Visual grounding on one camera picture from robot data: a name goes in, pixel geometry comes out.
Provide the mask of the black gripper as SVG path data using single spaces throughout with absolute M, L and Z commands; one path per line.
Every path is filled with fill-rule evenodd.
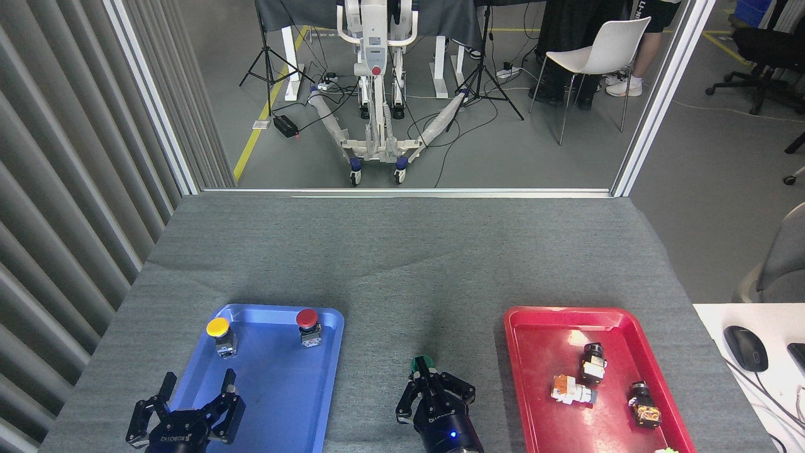
M 469 418 L 475 386 L 434 364 L 411 364 L 395 421 L 414 425 L 426 452 L 483 452 Z
M 167 372 L 155 396 L 139 400 L 133 407 L 125 441 L 146 452 L 205 452 L 213 440 L 232 444 L 245 412 L 245 401 L 236 392 L 236 372 L 227 368 L 221 392 L 202 409 L 169 410 L 177 376 Z M 148 434 L 153 413 L 159 423 Z

